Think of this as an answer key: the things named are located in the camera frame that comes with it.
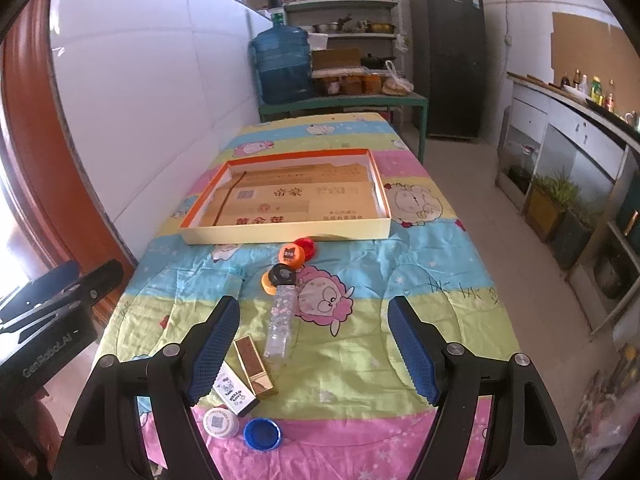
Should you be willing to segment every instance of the wooden door frame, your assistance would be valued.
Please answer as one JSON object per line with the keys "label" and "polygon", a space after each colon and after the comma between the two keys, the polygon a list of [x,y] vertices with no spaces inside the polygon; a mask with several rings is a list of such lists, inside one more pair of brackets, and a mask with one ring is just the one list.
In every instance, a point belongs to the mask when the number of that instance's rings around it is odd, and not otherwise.
{"label": "wooden door frame", "polygon": [[89,272],[111,258],[122,263],[122,285],[94,307],[105,325],[136,261],[102,209],[66,132],[51,58],[49,4],[28,1],[2,44],[2,191],[46,267],[73,259]]}

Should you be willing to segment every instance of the cardboard panel on wall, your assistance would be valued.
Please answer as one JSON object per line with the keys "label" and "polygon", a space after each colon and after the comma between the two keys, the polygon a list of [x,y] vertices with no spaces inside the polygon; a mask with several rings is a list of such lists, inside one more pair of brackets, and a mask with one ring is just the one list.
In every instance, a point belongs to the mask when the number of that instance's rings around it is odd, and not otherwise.
{"label": "cardboard panel on wall", "polygon": [[567,73],[574,78],[580,69],[591,78],[596,75],[603,91],[609,80],[615,82],[616,113],[640,110],[640,57],[623,30],[592,18],[554,12],[551,34],[551,67],[554,83]]}

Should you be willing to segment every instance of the green plant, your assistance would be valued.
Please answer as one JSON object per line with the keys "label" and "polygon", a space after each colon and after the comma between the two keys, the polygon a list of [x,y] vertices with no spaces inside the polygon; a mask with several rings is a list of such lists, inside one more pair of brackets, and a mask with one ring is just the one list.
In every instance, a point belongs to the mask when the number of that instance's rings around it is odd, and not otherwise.
{"label": "green plant", "polygon": [[598,218],[602,214],[602,212],[597,211],[593,207],[593,205],[587,204],[580,199],[577,199],[575,202],[573,202],[569,206],[569,209],[580,221],[580,223],[590,231],[593,231],[595,229]]}
{"label": "green plant", "polygon": [[580,192],[580,187],[564,174],[564,170],[556,171],[556,176],[536,175],[533,183],[562,208],[575,203]]}

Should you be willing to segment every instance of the refrigerator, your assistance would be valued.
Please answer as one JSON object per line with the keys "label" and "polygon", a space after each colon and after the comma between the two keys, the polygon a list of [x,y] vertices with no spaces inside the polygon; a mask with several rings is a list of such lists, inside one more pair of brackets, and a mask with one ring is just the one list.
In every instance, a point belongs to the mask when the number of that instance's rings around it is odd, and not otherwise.
{"label": "refrigerator", "polygon": [[482,0],[410,0],[410,5],[415,92],[429,99],[427,135],[475,139],[486,92]]}

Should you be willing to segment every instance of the green table leg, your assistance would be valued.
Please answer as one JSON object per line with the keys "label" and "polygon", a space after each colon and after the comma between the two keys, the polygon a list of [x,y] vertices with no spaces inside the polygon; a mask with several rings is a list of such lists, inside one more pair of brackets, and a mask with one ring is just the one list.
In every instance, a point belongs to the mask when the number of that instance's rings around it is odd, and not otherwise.
{"label": "green table leg", "polygon": [[427,138],[427,114],[429,113],[428,105],[420,107],[420,141],[418,143],[418,160],[420,164],[424,164],[424,143]]}

